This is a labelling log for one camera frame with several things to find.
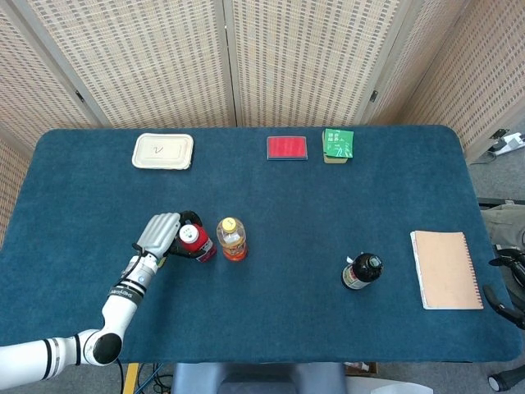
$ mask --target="table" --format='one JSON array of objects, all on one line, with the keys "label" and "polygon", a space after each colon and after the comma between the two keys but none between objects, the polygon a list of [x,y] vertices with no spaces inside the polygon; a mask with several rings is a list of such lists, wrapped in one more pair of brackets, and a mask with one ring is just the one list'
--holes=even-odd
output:
[{"label": "table", "polygon": [[[168,259],[132,321],[127,362],[510,360],[519,331],[488,307],[423,309],[409,233],[463,231],[480,285],[509,303],[454,132],[352,126],[354,158],[322,161],[320,127],[55,130],[39,141],[0,255],[0,345],[103,325],[106,294],[156,213],[192,209],[213,233],[240,218],[249,256]],[[187,171],[137,169],[144,132],[188,133]],[[308,161],[266,159],[306,135]],[[346,256],[381,278],[343,287]]]}]

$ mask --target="bottle label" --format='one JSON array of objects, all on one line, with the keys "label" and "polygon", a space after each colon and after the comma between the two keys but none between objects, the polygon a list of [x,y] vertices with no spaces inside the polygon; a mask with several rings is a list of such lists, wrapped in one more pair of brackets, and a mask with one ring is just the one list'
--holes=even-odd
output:
[{"label": "bottle label", "polygon": [[244,250],[246,249],[246,243],[243,242],[240,245],[233,246],[233,247],[226,247],[223,248],[225,253],[229,254],[230,256],[236,256],[237,254],[243,254]]},{"label": "bottle label", "polygon": [[351,265],[345,267],[343,270],[343,282],[347,287],[354,290],[362,289],[368,284],[367,282],[361,282],[357,279]]},{"label": "bottle label", "polygon": [[212,240],[210,240],[209,238],[199,250],[204,252],[202,256],[199,256],[197,258],[197,260],[201,263],[208,261],[217,252],[217,248],[213,244]]}]

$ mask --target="red can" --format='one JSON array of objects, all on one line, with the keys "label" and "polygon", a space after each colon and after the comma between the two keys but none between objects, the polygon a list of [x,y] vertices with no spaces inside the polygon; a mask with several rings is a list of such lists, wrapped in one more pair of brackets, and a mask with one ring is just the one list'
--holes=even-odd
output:
[{"label": "red can", "polygon": [[196,259],[201,263],[208,261],[217,252],[217,247],[210,237],[198,224],[185,224],[179,230],[182,247],[191,253],[201,252]]}]

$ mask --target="power strip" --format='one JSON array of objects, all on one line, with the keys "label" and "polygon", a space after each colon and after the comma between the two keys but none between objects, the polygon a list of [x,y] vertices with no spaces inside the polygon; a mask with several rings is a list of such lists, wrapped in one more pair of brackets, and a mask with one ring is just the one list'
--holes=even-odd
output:
[{"label": "power strip", "polygon": [[504,140],[507,143],[507,145],[501,148],[500,150],[494,151],[494,154],[496,156],[500,156],[501,154],[512,152],[516,149],[521,149],[525,147],[525,142],[522,141],[521,133],[506,135],[502,138],[502,140]]}]

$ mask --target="plastic bottle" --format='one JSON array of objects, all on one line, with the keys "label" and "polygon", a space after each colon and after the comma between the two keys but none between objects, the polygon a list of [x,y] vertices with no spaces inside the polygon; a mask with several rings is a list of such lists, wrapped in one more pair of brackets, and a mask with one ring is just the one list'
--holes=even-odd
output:
[{"label": "plastic bottle", "polygon": [[198,261],[204,263],[217,252],[217,247],[206,231],[198,224],[185,224],[179,230],[180,243],[189,252],[199,252]]},{"label": "plastic bottle", "polygon": [[224,218],[217,226],[217,238],[222,245],[222,253],[231,261],[240,261],[246,257],[246,231],[243,223],[236,218]]}]

